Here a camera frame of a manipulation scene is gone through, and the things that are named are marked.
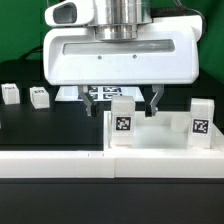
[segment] white base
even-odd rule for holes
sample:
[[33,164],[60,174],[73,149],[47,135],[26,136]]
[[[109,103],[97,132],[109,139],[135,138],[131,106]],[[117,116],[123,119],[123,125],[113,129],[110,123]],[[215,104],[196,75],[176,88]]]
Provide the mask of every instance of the white base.
[[213,126],[211,149],[187,149],[187,133],[172,132],[171,115],[136,112],[132,149],[110,149],[105,112],[104,152],[0,152],[0,178],[224,178],[224,136]]

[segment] robot end effector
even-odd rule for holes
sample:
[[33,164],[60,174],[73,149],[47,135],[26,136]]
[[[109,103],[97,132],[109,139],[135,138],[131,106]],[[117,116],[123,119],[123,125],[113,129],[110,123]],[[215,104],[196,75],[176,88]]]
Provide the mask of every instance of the robot end effector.
[[46,79],[78,85],[89,116],[97,114],[97,105],[88,85],[152,85],[155,96],[146,103],[146,116],[154,116],[164,84],[197,78],[203,21],[200,16],[152,20],[150,11],[149,0],[69,0],[48,8],[46,22],[56,28],[44,42]]

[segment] black table surface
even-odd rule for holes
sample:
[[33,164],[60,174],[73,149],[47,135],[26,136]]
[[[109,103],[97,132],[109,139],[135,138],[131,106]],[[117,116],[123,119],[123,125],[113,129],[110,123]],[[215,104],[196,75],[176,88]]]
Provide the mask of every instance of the black table surface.
[[[0,149],[4,150],[102,150],[103,111],[110,103],[100,103],[100,115],[87,117],[83,102],[55,102],[59,87],[50,86],[43,76],[42,61],[6,61],[0,64],[0,82],[16,83],[21,104],[0,101]],[[29,88],[44,86],[50,94],[50,109],[35,110]],[[146,100],[151,100],[151,86],[140,86]],[[165,85],[159,102],[160,111],[189,111],[192,97],[214,99],[214,123],[224,128],[224,85],[200,72],[192,85]],[[137,103],[137,110],[144,110]]]
[[[82,102],[55,102],[58,87],[43,78],[41,61],[0,64],[1,83],[16,83],[21,104],[1,100],[1,150],[102,150],[103,110],[86,116]],[[29,88],[44,86],[51,108],[35,110]],[[192,85],[167,85],[161,111],[189,111],[192,97],[214,99],[214,122],[224,130],[224,85],[201,71]],[[141,86],[146,99],[151,87]],[[143,104],[137,105],[144,110]],[[3,224],[223,224],[222,179],[0,179]]]

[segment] green wall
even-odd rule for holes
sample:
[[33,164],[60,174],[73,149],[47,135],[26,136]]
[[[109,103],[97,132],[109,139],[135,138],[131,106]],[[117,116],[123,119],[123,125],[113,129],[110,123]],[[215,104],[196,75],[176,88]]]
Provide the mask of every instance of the green wall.
[[[199,43],[200,67],[224,83],[224,1],[182,2],[205,15],[208,28]],[[173,5],[172,0],[153,0],[154,7]],[[31,48],[42,45],[49,30],[44,21],[46,7],[46,0],[0,0],[0,62],[16,59]]]

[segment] small white cube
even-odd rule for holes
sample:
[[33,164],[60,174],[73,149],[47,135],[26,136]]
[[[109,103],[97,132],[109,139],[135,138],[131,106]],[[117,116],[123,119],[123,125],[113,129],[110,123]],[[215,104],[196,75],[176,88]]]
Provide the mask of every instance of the small white cube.
[[44,87],[30,88],[30,100],[35,109],[49,108],[49,94]]
[[211,147],[214,109],[213,100],[192,99],[191,124],[188,134],[188,145],[190,147],[204,149]]
[[2,97],[6,105],[19,104],[20,95],[19,89],[16,84],[3,84],[2,85]]
[[135,101],[132,96],[113,96],[111,104],[111,147],[131,146],[135,127]]

